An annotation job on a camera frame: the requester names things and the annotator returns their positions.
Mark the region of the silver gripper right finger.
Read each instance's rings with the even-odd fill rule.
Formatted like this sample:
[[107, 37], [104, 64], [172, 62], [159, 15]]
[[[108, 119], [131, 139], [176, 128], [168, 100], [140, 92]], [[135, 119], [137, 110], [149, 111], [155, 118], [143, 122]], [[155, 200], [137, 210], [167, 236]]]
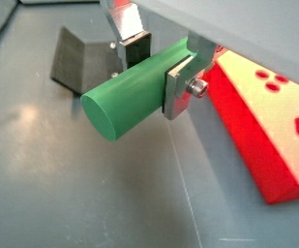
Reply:
[[200, 78], [213, 65], [217, 45], [196, 33], [187, 38], [187, 56], [165, 72], [163, 115], [168, 120], [187, 109], [191, 97], [201, 98], [208, 83]]

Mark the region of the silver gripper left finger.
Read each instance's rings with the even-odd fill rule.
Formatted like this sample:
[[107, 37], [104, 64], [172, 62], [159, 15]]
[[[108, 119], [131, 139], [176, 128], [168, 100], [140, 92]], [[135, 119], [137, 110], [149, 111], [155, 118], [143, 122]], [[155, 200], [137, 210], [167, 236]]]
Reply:
[[127, 70], [149, 58], [151, 33], [144, 29], [139, 8], [129, 0], [100, 0], [115, 35], [116, 52]]

